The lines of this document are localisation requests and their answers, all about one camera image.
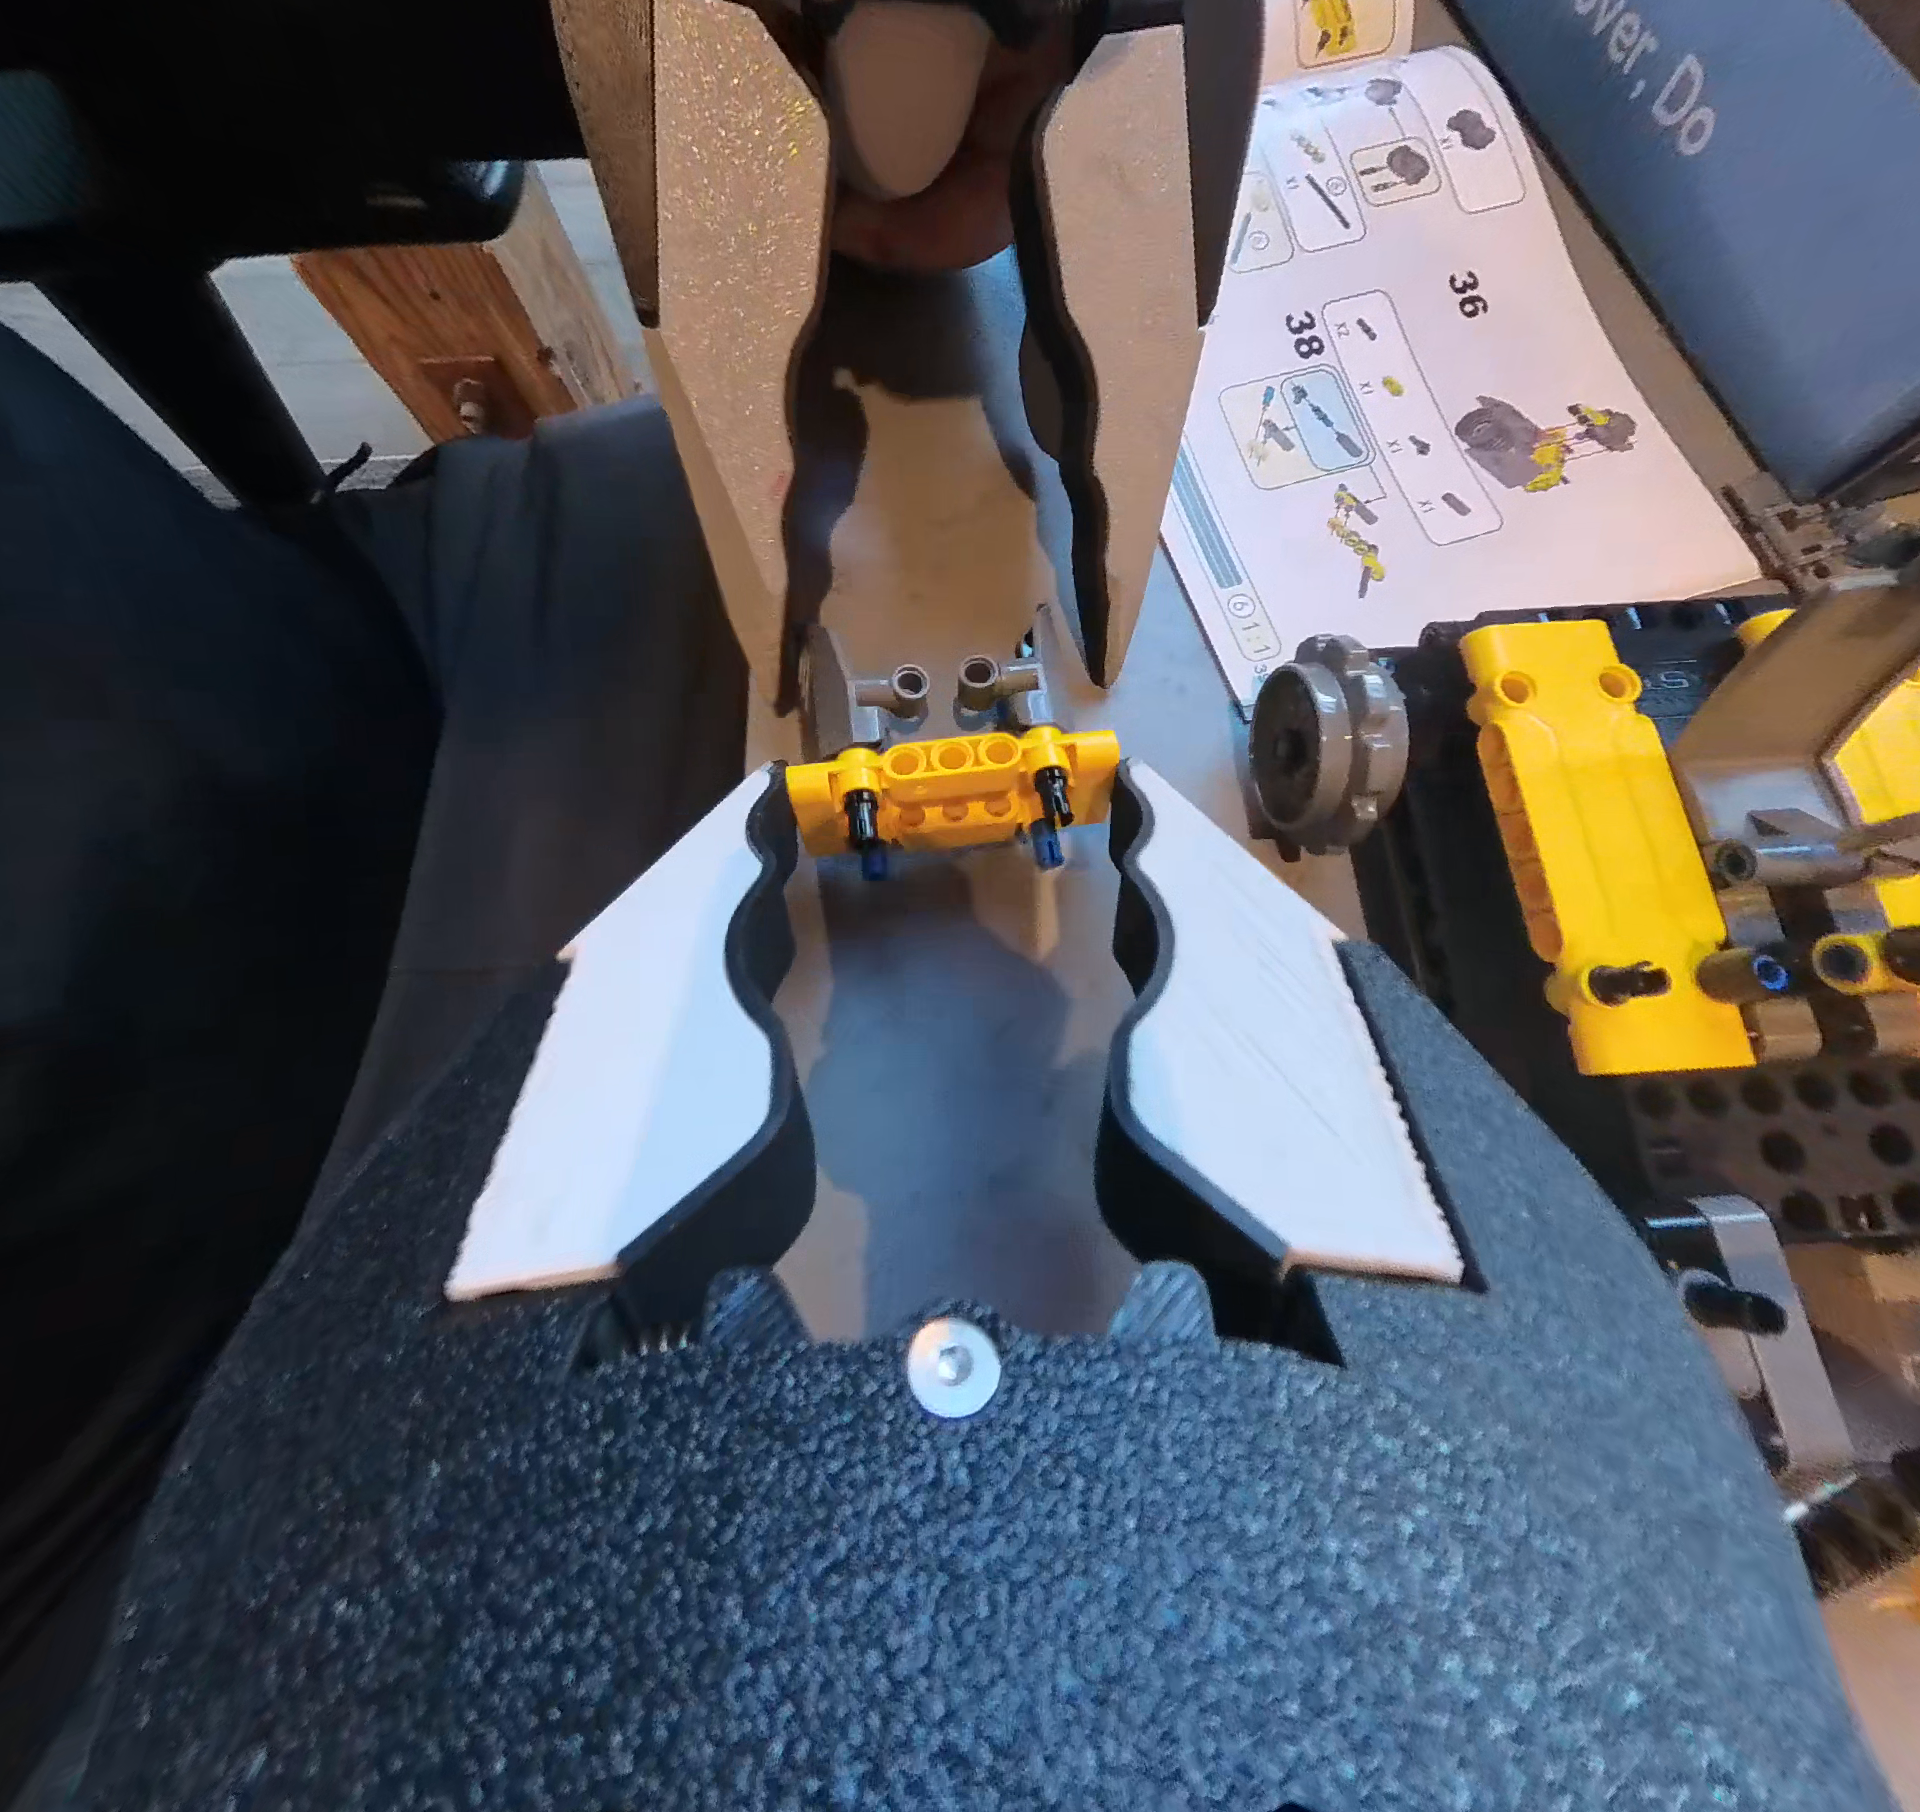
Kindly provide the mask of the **white building instruction booklet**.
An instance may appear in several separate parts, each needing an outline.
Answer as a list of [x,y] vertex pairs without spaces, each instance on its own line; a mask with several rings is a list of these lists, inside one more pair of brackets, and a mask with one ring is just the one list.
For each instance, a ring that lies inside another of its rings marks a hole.
[[1412,0],[1265,0],[1261,101],[1165,508],[1239,715],[1312,634],[1754,576],[1601,327],[1500,82]]

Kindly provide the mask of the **wooden crate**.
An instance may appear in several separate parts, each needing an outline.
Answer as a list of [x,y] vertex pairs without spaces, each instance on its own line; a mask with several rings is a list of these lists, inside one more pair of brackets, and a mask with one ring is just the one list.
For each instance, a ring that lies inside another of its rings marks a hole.
[[428,440],[526,439],[639,389],[541,176],[492,241],[304,251],[289,262]]

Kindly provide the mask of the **blue cardboard box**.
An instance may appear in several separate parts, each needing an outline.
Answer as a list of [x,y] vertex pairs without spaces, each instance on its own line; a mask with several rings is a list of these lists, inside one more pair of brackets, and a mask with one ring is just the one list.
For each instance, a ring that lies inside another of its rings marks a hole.
[[1448,0],[1758,464],[1915,492],[1915,0]]

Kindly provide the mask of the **yellow brick panel with pins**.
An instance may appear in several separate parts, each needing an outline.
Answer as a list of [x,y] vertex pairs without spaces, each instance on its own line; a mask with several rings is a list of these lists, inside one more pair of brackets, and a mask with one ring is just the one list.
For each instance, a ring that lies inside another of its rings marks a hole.
[[855,856],[882,875],[889,854],[956,854],[1025,842],[1057,868],[1061,833],[1110,816],[1116,732],[1037,724],[944,738],[852,745],[785,770],[804,847]]

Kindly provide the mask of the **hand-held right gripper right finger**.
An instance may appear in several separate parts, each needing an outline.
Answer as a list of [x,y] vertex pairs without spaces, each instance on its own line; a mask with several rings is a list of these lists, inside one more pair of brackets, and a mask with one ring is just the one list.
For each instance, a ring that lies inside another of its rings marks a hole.
[[1465,1283],[1332,920],[1142,760],[1110,858],[1130,999],[1094,1187],[1121,1246],[1241,1296],[1300,1271]]

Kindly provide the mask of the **yellow black brick vehicle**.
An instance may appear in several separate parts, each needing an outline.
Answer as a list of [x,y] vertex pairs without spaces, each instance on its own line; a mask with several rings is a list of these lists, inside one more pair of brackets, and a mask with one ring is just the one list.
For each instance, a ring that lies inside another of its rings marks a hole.
[[1349,850],[1366,928],[1585,1165],[1700,1325],[1814,1587],[1915,1581],[1915,537],[1792,599],[1319,634],[1250,798]]

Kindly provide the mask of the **grey desk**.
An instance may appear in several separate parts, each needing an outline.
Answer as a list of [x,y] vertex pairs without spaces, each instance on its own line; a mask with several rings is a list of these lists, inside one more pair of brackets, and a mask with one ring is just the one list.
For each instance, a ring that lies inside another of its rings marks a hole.
[[1121,1339],[1097,1209],[1108,831],[804,859],[775,1009],[820,1200],[764,1354],[749,1604],[853,1808],[1898,1808],[1697,1325],[1549,1129],[1334,940],[1476,1281],[1286,1275],[1276,1336]]

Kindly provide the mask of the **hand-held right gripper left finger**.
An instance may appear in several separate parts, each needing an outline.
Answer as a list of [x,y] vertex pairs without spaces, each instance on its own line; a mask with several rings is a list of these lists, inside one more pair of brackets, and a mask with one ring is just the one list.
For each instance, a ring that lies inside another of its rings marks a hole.
[[794,959],[785,766],[749,772],[563,947],[444,1299],[611,1281],[625,1324],[695,1324],[807,1223],[817,1158],[773,1007]]

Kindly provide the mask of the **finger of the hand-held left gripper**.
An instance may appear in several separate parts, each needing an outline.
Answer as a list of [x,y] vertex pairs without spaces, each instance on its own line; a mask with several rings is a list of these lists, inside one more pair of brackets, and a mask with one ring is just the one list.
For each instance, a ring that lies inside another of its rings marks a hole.
[[1108,688],[1139,625],[1201,350],[1186,30],[1099,38],[1025,157],[1029,327],[1057,391],[1078,641]]
[[775,714],[794,703],[794,373],[828,258],[828,114],[734,0],[653,0],[659,313],[647,354],[708,557]]

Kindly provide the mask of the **person's left hand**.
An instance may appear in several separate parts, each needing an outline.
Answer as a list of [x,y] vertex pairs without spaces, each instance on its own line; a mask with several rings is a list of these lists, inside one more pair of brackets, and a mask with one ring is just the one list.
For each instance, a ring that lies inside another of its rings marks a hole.
[[923,191],[882,199],[846,185],[835,200],[830,251],[891,273],[968,269],[1013,241],[1009,177],[1006,149],[971,143]]

